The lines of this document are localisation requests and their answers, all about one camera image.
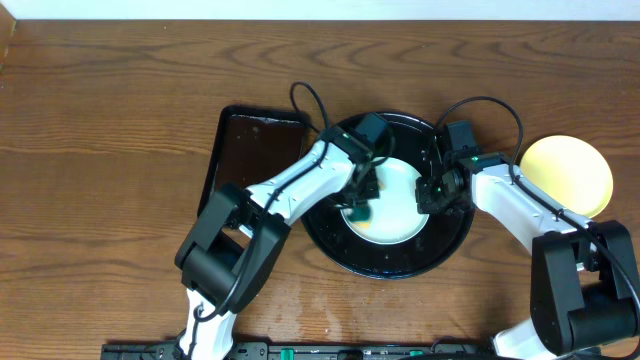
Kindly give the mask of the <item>green yellow sponge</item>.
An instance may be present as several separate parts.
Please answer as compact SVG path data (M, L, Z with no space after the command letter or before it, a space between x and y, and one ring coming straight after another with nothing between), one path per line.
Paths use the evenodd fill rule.
M352 208L346 215L346 219L356 228L368 229L371 226L371 215L371 207L364 205Z

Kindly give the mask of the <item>light blue plate ketchup stain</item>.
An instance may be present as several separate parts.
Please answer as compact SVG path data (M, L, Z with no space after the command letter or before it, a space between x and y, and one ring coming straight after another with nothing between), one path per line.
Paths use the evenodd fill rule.
M419 214L415 197L416 180L421 174L409 163L389 158L375 168L379 197L371 199L371 226L368 229L351 225L343 209L347 226L359 237L377 245L395 245L410 240L426 225L429 215Z

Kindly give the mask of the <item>yellow plate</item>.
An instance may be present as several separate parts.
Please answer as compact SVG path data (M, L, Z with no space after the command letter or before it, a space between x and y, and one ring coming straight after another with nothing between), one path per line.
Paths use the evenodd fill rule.
M584 140L544 137L520 161L524 176L564 207L593 218L609 204L613 175L604 156Z

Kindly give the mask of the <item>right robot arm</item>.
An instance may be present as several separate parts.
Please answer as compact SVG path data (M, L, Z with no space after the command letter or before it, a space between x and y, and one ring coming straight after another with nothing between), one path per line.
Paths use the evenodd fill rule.
M591 358L595 347L639 335L639 274L621 223L568 210L501 153L421 177L415 195L422 214L490 214L530 253L530 317L494 337L498 356Z

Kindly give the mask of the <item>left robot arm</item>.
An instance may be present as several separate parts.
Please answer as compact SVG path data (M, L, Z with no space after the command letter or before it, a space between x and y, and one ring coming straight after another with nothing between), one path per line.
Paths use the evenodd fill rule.
M273 178L246 189L227 184L210 196L175 256L189 300L178 341L184 358L229 353L236 316L263 288L292 224L335 194L349 207L370 199L377 151L394 145L386 125L334 126Z

